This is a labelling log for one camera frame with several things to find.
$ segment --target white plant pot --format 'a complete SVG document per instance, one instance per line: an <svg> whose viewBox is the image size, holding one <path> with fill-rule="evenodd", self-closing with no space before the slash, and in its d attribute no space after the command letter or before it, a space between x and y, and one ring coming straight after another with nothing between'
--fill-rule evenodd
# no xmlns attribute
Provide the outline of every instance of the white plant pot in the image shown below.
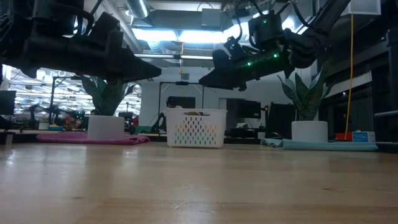
<svg viewBox="0 0 398 224"><path fill-rule="evenodd" d="M48 123L39 123L39 130L48 130L49 124Z"/></svg>
<svg viewBox="0 0 398 224"><path fill-rule="evenodd" d="M325 121L293 121L292 140L328 142L328 123Z"/></svg>
<svg viewBox="0 0 398 224"><path fill-rule="evenodd" d="M124 118L91 115L88 120L89 140L119 140L124 135Z"/></svg>

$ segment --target basket handle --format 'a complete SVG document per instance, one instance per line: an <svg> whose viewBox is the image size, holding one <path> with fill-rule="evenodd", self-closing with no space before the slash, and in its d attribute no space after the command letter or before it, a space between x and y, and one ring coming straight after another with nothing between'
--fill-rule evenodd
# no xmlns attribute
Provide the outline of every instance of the basket handle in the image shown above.
<svg viewBox="0 0 398 224"><path fill-rule="evenodd" d="M196 111L185 112L184 115L189 115L189 116L210 116L209 113L196 112Z"/></svg>

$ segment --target computer monitor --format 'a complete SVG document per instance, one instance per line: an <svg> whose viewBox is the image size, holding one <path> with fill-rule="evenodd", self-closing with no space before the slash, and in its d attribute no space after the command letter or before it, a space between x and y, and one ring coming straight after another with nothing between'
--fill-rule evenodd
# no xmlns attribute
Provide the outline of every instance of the computer monitor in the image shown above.
<svg viewBox="0 0 398 224"><path fill-rule="evenodd" d="M239 100L238 117L261 119L261 103L256 101Z"/></svg>
<svg viewBox="0 0 398 224"><path fill-rule="evenodd" d="M0 114L14 115L17 91L0 91Z"/></svg>

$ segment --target snake plant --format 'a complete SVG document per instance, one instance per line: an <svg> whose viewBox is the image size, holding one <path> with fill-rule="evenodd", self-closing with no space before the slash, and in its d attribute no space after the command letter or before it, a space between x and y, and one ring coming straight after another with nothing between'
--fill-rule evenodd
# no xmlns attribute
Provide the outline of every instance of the snake plant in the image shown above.
<svg viewBox="0 0 398 224"><path fill-rule="evenodd" d="M327 86L325 83L325 78L330 73L330 69L331 62L327 61L309 87L304 84L297 73L295 74L296 83L288 78L283 82L281 77L278 76L282 82L285 95L294 103L300 121L313 121L315 119L321 101L330 93L332 88L332 85Z"/></svg>
<svg viewBox="0 0 398 224"><path fill-rule="evenodd" d="M127 83L123 83L121 79L106 83L102 78L98 77L81 77L83 88L93 97L93 104L99 115L113 116L120 102L125 96L130 95L135 87L131 85L127 87Z"/></svg>

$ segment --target yellow cable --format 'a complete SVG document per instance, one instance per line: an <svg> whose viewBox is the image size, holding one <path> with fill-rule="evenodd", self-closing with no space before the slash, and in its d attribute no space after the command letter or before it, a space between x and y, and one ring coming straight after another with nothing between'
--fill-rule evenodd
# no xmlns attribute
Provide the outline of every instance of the yellow cable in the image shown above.
<svg viewBox="0 0 398 224"><path fill-rule="evenodd" d="M349 80L347 122L346 122L346 133L344 136L345 140L347 140L349 110L351 108L351 92L352 92L352 88L353 88L353 77L354 77L354 14L353 13L351 13L351 58L350 59L351 59L351 78Z"/></svg>

